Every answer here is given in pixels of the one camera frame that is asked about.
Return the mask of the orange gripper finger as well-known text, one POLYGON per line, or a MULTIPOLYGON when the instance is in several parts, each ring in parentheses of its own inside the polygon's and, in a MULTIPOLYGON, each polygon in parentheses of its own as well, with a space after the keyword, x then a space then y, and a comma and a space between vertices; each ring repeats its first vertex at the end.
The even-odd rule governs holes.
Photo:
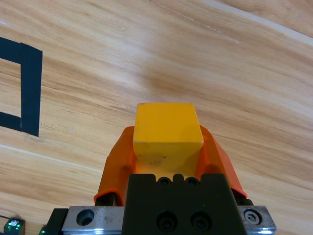
POLYGON ((203 147, 200 152, 195 177, 200 179, 203 174, 224 174, 231 189, 243 197, 247 193, 243 190, 231 160, 213 135, 203 126, 200 126, 203 136, 203 147))
POLYGON ((117 204, 125 205, 129 176, 136 172, 133 136, 134 127, 125 128, 110 151, 94 201, 113 193, 116 195, 117 204))

